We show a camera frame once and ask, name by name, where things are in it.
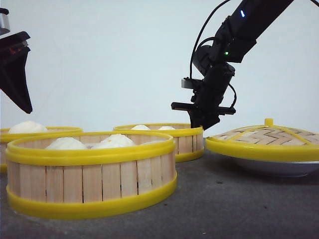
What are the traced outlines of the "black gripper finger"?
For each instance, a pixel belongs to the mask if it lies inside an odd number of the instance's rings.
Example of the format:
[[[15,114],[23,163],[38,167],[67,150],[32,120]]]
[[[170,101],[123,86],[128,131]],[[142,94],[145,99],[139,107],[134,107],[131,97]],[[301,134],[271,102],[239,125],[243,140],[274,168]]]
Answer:
[[[202,127],[207,130],[210,127],[220,122],[218,115],[206,114],[201,111],[188,111],[191,128]]]
[[[25,74],[29,51],[29,47],[18,47],[0,53],[0,89],[27,114],[32,112]]]

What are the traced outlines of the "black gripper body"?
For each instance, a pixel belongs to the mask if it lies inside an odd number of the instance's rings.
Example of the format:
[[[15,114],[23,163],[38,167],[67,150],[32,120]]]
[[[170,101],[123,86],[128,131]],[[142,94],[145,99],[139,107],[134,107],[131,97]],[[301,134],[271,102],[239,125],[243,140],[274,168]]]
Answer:
[[[0,55],[9,56],[19,52],[22,48],[27,47],[27,40],[30,36],[27,32],[22,31],[3,37],[3,35],[10,33],[10,26],[8,20],[9,10],[6,8],[0,9]]]
[[[180,111],[201,111],[214,115],[233,115],[236,113],[234,105],[221,107],[224,93],[230,80],[235,75],[235,68],[228,63],[217,64],[206,72],[201,87],[193,90],[191,103],[173,102],[171,108]]]

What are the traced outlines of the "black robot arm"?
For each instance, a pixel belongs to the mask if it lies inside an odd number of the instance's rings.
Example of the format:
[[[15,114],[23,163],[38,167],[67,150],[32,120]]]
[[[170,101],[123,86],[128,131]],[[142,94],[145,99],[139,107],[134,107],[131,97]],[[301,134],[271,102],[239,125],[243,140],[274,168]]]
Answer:
[[[241,63],[257,38],[290,4],[290,0],[243,0],[214,36],[196,40],[190,66],[195,66],[203,79],[183,78],[182,87],[193,90],[191,102],[171,104],[173,110],[188,112],[192,128],[206,130],[219,123],[220,115],[235,114],[233,104],[220,105],[235,75],[231,63]]]

